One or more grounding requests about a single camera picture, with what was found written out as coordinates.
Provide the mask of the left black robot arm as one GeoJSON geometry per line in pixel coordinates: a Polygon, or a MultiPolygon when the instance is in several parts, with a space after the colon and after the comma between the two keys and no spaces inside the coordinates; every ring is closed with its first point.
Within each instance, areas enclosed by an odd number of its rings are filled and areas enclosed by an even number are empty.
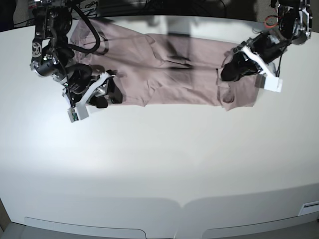
{"type": "Polygon", "coordinates": [[[261,74],[268,64],[281,59],[291,44],[301,45],[310,39],[313,16],[309,0],[273,0],[271,7],[277,14],[268,18],[277,22],[269,25],[265,20],[266,30],[232,49],[232,58],[221,72],[222,81],[236,82],[261,74]]]}

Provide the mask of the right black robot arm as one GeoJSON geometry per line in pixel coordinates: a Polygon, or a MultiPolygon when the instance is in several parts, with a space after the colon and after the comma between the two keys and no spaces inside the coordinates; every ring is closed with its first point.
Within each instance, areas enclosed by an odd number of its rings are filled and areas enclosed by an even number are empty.
{"type": "Polygon", "coordinates": [[[81,100],[98,109],[108,103],[121,104],[123,94],[116,86],[114,71],[106,71],[101,86],[94,86],[100,79],[93,75],[91,66],[73,61],[75,52],[91,54],[100,47],[100,36],[89,18],[79,8],[78,0],[38,0],[33,10],[35,34],[32,41],[30,68],[41,77],[51,76],[60,83],[63,96],[75,109],[81,100]],[[95,44],[86,49],[68,42],[67,33],[72,26],[72,11],[76,11],[93,33],[95,44]]]}

